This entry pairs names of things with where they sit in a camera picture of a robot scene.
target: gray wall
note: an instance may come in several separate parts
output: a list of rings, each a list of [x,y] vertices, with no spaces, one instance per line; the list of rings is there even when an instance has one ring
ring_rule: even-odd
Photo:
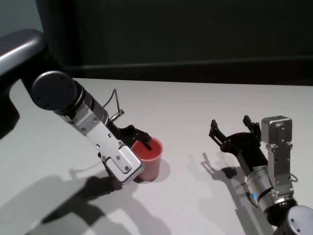
[[[25,28],[43,30],[36,1],[0,0],[0,37]]]

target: dark wall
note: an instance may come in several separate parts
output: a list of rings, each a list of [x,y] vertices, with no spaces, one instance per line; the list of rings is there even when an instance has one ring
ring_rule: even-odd
[[[250,62],[313,51],[312,1],[37,0],[37,5],[52,52],[65,65],[93,66],[84,76],[101,77],[101,70],[115,64]]]

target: plastic cup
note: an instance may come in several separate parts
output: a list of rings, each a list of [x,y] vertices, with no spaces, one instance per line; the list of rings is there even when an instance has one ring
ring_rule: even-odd
[[[135,154],[145,164],[145,169],[138,175],[143,181],[152,181],[158,176],[163,152],[163,145],[158,139],[152,138],[149,145],[152,150],[147,149],[139,141],[136,141],[132,147]]]

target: cup rim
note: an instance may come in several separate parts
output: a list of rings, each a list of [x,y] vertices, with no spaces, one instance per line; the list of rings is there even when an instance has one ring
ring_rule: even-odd
[[[140,160],[143,161],[143,162],[151,162],[151,161],[154,161],[154,160],[156,160],[156,159],[158,159],[158,158],[161,158],[161,156],[162,156],[162,153],[163,153],[163,144],[162,144],[162,142],[159,141],[157,138],[154,138],[154,137],[152,137],[151,139],[154,140],[154,141],[156,141],[156,142],[160,145],[160,147],[161,147],[161,152],[160,152],[160,154],[159,154],[157,157],[152,158],[152,159],[141,159],[141,158],[140,158]]]

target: silver metal bracket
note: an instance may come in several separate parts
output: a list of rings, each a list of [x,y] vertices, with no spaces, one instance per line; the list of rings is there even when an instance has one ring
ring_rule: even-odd
[[[293,195],[290,173],[292,120],[284,116],[264,118],[261,133],[268,150],[268,175],[275,197]]]
[[[120,114],[115,115],[114,119],[124,113],[122,110],[119,112]],[[144,165],[136,154],[108,129],[109,115],[96,101],[93,110],[83,102],[76,110],[73,119],[69,117],[64,119],[91,141],[100,152],[101,160],[107,169],[119,182],[129,182],[143,171]]]

